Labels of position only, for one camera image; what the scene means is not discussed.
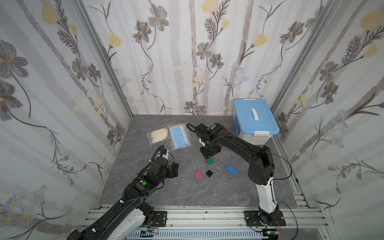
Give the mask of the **green lego brick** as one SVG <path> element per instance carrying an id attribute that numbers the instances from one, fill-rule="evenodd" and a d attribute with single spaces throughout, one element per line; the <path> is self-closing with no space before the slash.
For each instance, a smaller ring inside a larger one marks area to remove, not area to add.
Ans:
<path id="1" fill-rule="evenodd" d="M 214 161 L 213 161 L 212 158 L 208 158 L 208 159 L 206 159 L 206 163 L 207 163 L 208 165 L 211 165 L 211 164 L 214 163 Z"/>

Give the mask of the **black lego brick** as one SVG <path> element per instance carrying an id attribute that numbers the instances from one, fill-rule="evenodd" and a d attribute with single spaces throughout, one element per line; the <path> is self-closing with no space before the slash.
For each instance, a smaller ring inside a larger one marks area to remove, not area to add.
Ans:
<path id="1" fill-rule="evenodd" d="M 208 170 L 206 172 L 206 175 L 210 178 L 213 175 L 213 172 L 211 170 Z"/>

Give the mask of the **pink lego brick bottom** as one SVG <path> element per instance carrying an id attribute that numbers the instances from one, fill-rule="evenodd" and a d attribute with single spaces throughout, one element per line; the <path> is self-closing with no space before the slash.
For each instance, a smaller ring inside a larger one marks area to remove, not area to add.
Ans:
<path id="1" fill-rule="evenodd" d="M 197 179 L 199 179 L 199 178 L 202 177 L 202 174 L 201 174 L 201 172 L 196 172 L 196 173 L 195 173 L 195 176 L 196 176 Z"/>

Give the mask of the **blue lego brick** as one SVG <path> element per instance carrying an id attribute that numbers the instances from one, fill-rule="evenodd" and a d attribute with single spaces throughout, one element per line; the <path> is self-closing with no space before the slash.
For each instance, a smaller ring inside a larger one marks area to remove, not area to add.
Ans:
<path id="1" fill-rule="evenodd" d="M 228 170 L 232 175 L 234 175 L 234 176 L 236 176 L 237 173 L 238 173 L 238 171 L 237 171 L 234 167 L 232 167 L 231 165 L 228 165 L 227 170 Z"/>

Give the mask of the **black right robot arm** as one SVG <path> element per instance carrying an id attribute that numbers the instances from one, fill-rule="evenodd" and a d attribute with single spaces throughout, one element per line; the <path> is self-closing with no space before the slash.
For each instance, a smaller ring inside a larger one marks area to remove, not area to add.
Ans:
<path id="1" fill-rule="evenodd" d="M 187 123 L 186 127 L 198 136 L 199 142 L 203 145 L 200 152 L 206 161 L 220 153 L 222 147 L 226 147 L 249 164 L 248 177 L 256 185 L 259 195 L 259 211 L 256 219 L 263 226 L 270 226 L 274 223 L 283 226 L 284 224 L 281 222 L 283 213 L 275 198 L 274 182 L 289 179 L 293 174 L 292 167 L 290 167 L 287 177 L 275 178 L 273 159 L 275 154 L 267 146 L 253 145 L 230 133 L 219 123 L 210 127 L 204 124 L 194 126 Z"/>

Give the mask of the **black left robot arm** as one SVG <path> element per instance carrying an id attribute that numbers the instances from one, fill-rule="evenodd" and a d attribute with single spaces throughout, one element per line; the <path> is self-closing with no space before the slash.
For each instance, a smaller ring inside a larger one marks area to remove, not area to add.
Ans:
<path id="1" fill-rule="evenodd" d="M 157 148 L 150 162 L 136 178 L 125 186 L 120 199 L 93 224 L 82 230 L 72 231 L 68 240 L 120 240 L 134 229 L 154 221 L 154 208 L 146 199 L 167 178 L 178 176 L 179 164 L 169 164 L 169 152 L 165 146 Z"/>

